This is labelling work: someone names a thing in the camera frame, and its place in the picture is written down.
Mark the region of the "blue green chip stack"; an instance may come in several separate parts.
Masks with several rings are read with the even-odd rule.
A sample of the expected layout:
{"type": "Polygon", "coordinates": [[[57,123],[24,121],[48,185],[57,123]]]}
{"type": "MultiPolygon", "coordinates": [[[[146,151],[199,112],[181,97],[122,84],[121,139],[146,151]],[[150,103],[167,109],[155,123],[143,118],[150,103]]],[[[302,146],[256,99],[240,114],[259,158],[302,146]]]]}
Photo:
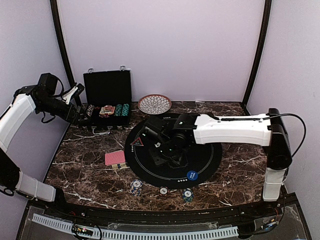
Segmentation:
{"type": "Polygon", "coordinates": [[[182,199],[187,202],[190,203],[193,201],[194,198],[194,194],[192,192],[192,190],[190,188],[186,188],[183,190],[182,192],[182,199]]]}

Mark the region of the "blue small blind button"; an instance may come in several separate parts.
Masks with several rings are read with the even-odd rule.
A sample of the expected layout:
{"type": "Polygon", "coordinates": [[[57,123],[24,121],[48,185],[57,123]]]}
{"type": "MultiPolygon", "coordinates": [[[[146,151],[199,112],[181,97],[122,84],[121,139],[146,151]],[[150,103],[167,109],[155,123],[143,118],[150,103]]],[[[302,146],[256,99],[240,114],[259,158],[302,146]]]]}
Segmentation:
{"type": "Polygon", "coordinates": [[[190,170],[187,172],[187,175],[186,175],[187,179],[190,180],[190,181],[195,181],[198,179],[198,173],[194,170],[190,170]]]}

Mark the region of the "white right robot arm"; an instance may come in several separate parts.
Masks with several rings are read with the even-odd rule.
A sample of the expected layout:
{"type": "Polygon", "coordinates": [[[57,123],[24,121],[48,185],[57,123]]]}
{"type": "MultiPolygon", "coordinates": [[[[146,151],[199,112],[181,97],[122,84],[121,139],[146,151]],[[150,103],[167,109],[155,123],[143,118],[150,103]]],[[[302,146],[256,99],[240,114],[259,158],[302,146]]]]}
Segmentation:
{"type": "Polygon", "coordinates": [[[159,152],[167,159],[180,154],[187,144],[241,143],[266,147],[262,201],[255,205],[255,213],[260,217],[274,210],[285,173],[293,161],[288,133],[276,108],[250,116],[185,113],[173,124],[151,116],[144,123],[143,132],[159,143],[159,152]]]}

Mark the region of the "brown white chip stack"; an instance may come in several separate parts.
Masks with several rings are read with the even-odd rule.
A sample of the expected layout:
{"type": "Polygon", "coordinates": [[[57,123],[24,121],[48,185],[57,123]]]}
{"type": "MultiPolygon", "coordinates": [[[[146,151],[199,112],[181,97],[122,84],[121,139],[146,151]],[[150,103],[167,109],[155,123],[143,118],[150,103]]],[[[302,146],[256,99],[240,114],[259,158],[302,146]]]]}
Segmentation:
{"type": "Polygon", "coordinates": [[[166,187],[161,187],[161,188],[159,189],[159,193],[160,193],[161,195],[166,195],[166,194],[168,193],[168,189],[167,189],[166,187]]]}

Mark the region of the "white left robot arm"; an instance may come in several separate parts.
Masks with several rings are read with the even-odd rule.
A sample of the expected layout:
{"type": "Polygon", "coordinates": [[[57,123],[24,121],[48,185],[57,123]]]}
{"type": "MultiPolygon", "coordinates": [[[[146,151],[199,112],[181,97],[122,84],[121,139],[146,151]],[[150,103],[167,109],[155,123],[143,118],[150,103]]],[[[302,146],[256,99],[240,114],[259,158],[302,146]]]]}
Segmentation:
{"type": "Polygon", "coordinates": [[[25,173],[7,155],[8,148],[25,120],[34,112],[49,113],[58,116],[68,123],[78,124],[81,108],[75,107],[71,99],[84,90],[82,84],[77,84],[62,100],[50,96],[44,84],[25,86],[14,93],[13,102],[0,117],[0,190],[13,196],[15,192],[51,203],[51,210],[60,218],[67,218],[71,213],[70,206],[56,197],[57,189],[45,184],[25,173]]]}

